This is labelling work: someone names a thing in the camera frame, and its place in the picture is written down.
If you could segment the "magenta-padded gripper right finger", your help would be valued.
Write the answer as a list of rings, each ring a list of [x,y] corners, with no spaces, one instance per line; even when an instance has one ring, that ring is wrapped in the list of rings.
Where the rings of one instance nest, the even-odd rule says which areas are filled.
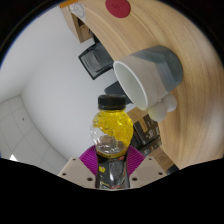
[[[166,176],[154,158],[144,156],[132,146],[126,158],[126,171],[130,188],[140,188]]]

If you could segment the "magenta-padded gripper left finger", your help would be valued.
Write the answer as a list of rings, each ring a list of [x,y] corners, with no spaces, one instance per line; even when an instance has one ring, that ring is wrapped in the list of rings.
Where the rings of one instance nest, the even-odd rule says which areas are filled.
[[[80,157],[71,157],[58,176],[84,188],[95,188],[97,173],[97,153],[91,146]]]

